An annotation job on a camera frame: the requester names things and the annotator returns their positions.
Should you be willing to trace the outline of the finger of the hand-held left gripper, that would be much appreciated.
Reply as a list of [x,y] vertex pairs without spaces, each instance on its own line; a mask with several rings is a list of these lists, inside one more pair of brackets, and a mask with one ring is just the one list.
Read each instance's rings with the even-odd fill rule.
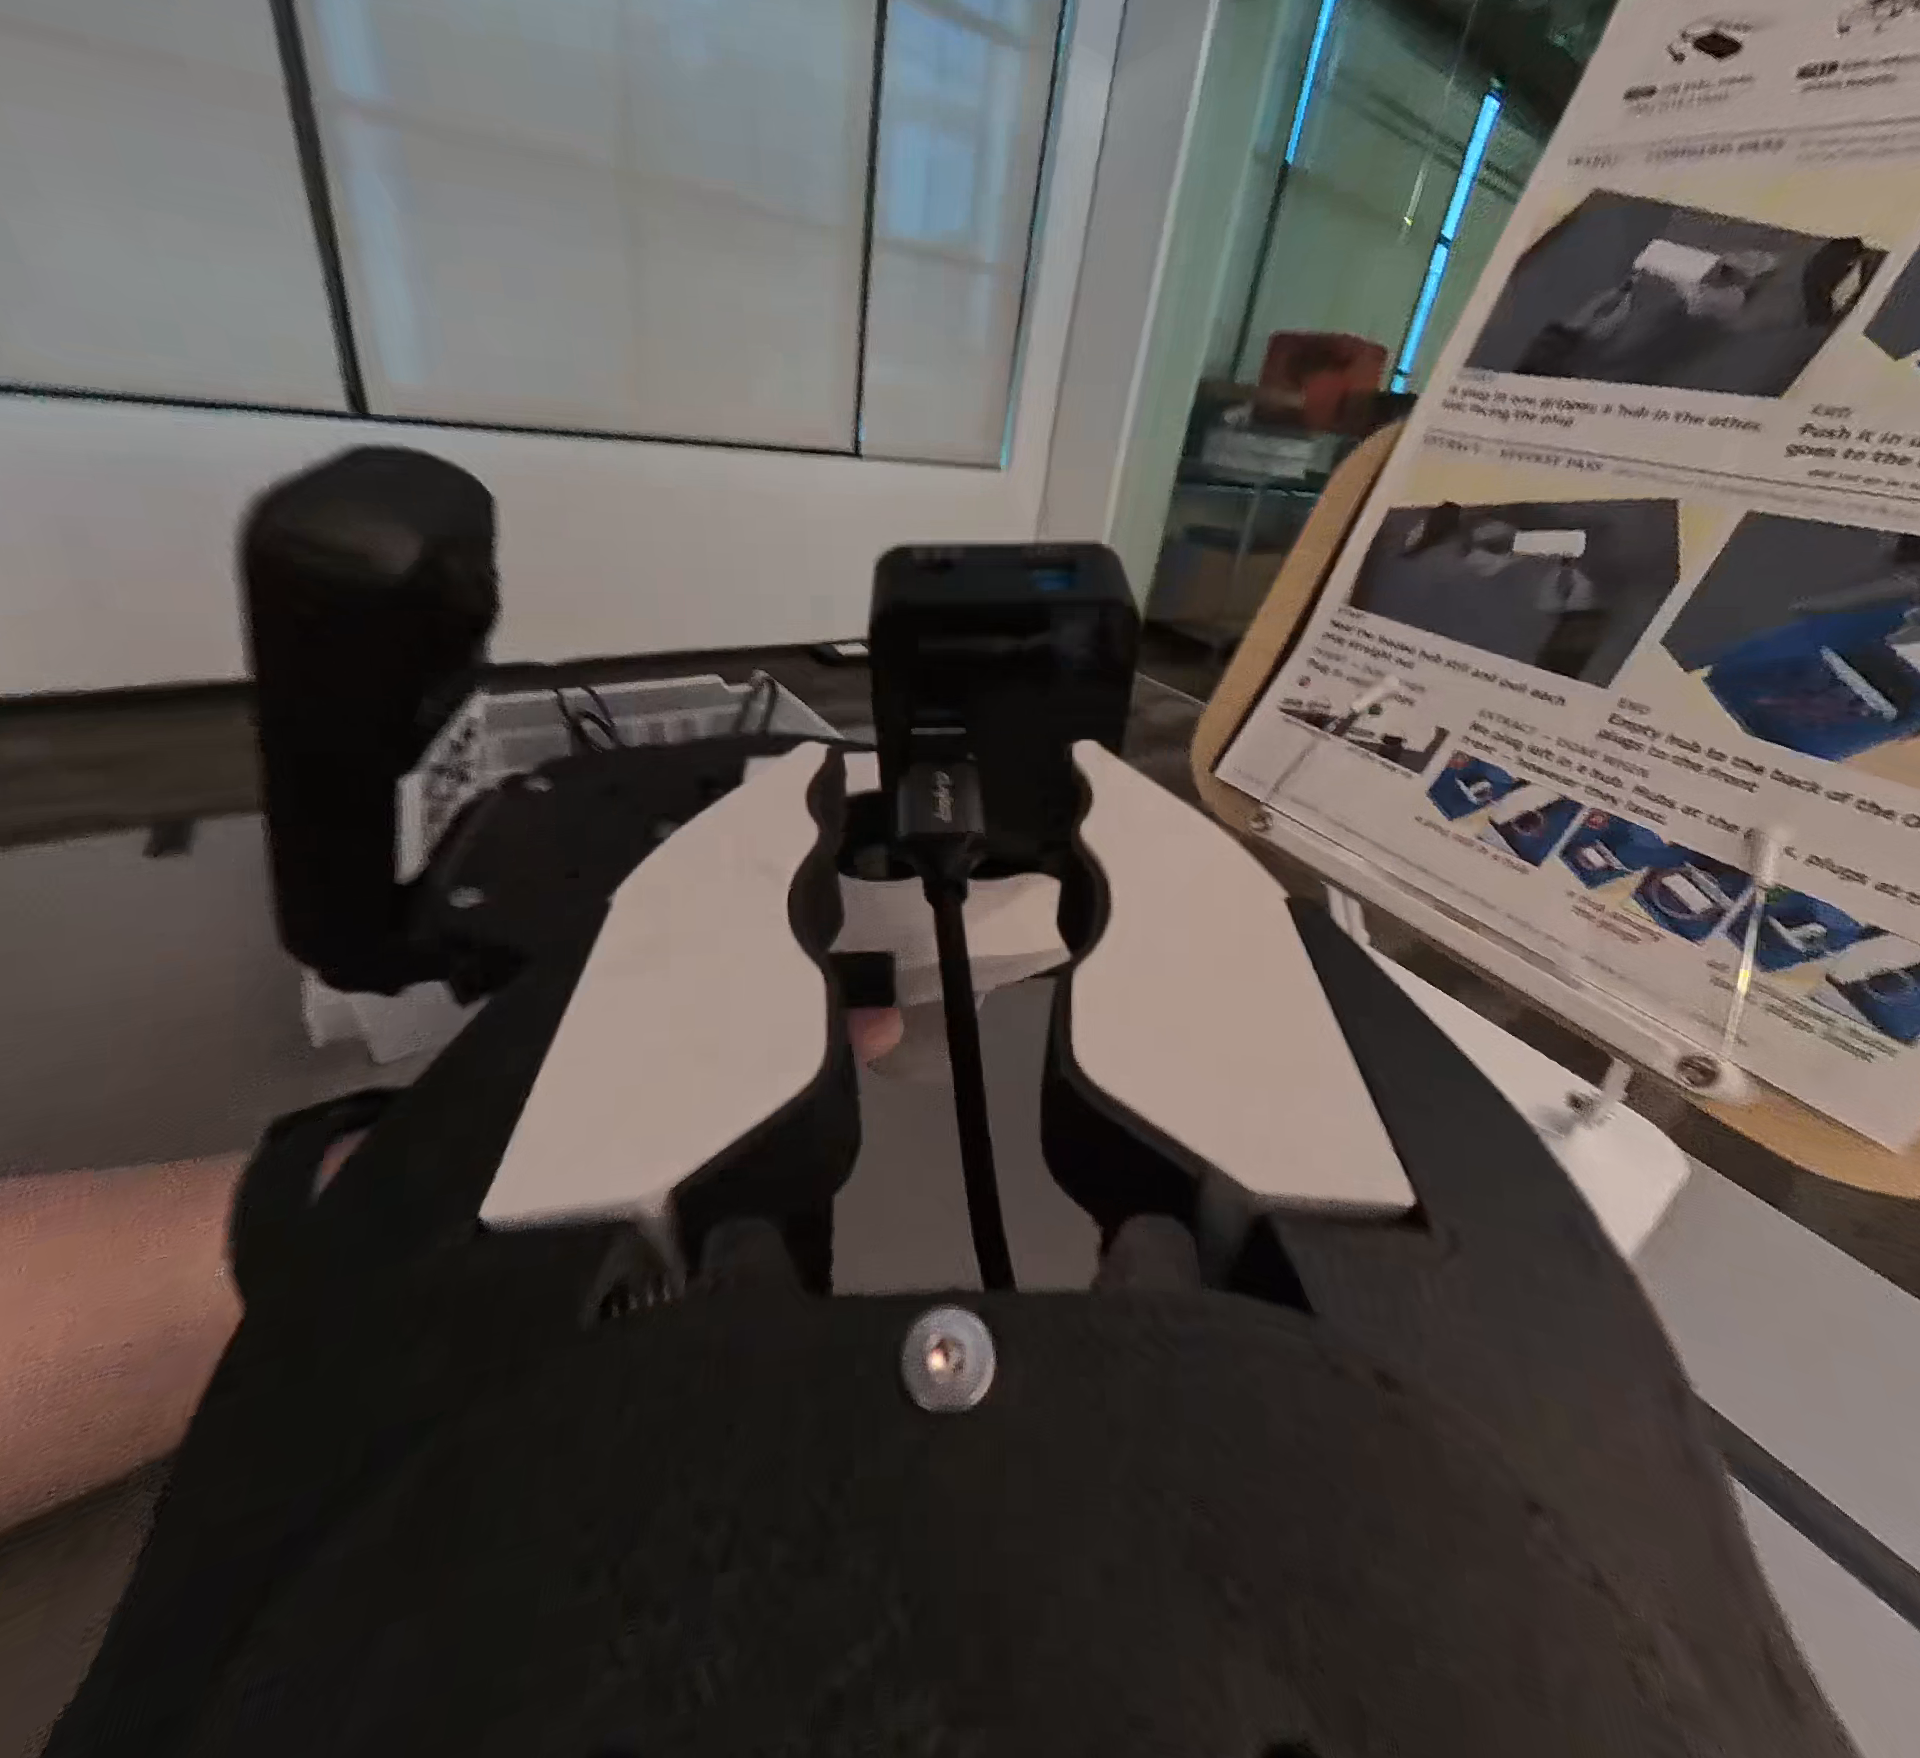
[[[923,1007],[941,997],[933,906],[915,877],[838,880],[840,925],[830,946],[852,1007]],[[973,880],[963,901],[972,990],[987,994],[1064,967],[1060,887],[1022,874]]]

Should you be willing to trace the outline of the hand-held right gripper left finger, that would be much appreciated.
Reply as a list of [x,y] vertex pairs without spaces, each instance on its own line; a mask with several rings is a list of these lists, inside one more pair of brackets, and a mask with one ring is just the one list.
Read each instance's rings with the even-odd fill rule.
[[799,743],[614,891],[478,1218],[617,1220],[677,1267],[734,1218],[830,1271],[859,1150],[832,958],[845,920],[842,746]]

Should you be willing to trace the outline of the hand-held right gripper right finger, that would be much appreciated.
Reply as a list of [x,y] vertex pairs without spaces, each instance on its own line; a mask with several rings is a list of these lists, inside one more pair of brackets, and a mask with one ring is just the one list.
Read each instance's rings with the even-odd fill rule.
[[1284,885],[1091,741],[1058,857],[1053,1182],[1112,1246],[1165,1218],[1239,1267],[1273,1218],[1399,1224],[1417,1195]]

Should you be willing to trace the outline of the black usb hub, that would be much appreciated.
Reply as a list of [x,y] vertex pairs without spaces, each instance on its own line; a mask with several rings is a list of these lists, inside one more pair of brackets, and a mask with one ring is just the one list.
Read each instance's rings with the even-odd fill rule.
[[874,571],[867,655],[893,845],[953,874],[1053,877],[1073,748],[1124,748],[1140,610],[1097,543],[900,544]]

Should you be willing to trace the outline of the clear plastic bin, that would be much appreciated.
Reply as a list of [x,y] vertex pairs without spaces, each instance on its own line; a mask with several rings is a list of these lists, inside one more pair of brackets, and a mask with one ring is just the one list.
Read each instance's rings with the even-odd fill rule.
[[763,671],[473,690],[396,781],[393,874],[416,882],[456,821],[482,795],[550,762],[616,748],[691,746],[719,739],[843,737]]

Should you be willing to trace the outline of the person's left forearm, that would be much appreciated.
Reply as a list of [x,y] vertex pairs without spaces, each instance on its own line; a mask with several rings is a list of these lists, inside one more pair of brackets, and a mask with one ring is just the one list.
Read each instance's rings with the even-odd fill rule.
[[242,1315],[245,1157],[2,1182],[2,1531],[169,1455]]

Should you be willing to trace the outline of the white stand base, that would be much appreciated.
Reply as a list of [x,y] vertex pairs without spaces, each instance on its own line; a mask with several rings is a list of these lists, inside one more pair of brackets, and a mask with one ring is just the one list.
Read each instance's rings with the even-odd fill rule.
[[1689,1178],[1689,1158],[1624,1102],[1579,1090],[1524,1110],[1600,1230],[1633,1264]]

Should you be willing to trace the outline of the frosted glass window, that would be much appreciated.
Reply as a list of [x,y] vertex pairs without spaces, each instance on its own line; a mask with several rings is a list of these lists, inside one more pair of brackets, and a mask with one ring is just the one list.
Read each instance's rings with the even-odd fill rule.
[[1073,0],[2,0],[3,392],[989,469]]

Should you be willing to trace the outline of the orange box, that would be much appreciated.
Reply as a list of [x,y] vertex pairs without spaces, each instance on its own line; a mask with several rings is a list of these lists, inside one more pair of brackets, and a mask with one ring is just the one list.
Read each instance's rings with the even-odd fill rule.
[[1253,403],[1261,414],[1315,435],[1366,436],[1375,429],[1386,346],[1345,331],[1267,334]]

